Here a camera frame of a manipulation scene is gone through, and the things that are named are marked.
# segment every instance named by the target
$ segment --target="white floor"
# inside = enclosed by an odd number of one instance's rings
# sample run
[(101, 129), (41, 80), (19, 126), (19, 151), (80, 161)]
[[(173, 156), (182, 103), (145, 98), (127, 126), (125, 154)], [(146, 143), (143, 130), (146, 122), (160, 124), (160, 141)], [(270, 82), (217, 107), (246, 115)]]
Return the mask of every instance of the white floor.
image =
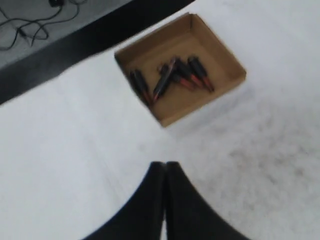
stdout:
[(128, 200), (151, 161), (180, 161), (253, 240), (320, 236), (319, 1), (197, 0), (247, 81), (168, 128), (115, 49), (0, 107), (0, 239), (77, 240)]

